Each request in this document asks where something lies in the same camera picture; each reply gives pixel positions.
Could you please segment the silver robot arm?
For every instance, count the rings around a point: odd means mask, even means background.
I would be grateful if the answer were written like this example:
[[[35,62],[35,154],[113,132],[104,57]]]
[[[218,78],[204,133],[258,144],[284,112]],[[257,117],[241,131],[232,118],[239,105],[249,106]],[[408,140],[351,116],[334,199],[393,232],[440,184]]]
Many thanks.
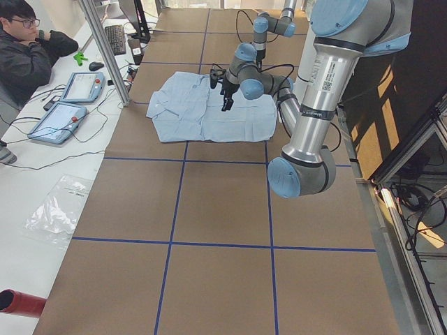
[[[266,12],[254,21],[254,39],[238,45],[228,69],[210,71],[211,87],[219,87],[223,110],[233,106],[233,94],[248,100],[273,98],[285,129],[291,133],[281,156],[268,165],[272,190],[283,198],[313,195],[330,188],[335,161],[324,139],[342,94],[361,57],[403,50],[411,35],[412,1],[317,1],[311,11],[308,36],[314,59],[303,64],[303,92],[284,76],[261,68],[267,34],[292,36],[294,1],[280,18]]]
[[[262,12],[254,20],[252,45],[256,50],[256,66],[259,70],[262,69],[262,62],[266,55],[268,33],[285,37],[291,37],[295,33],[294,17],[296,3],[297,1],[293,0],[285,1],[280,18],[275,18],[267,12]]]

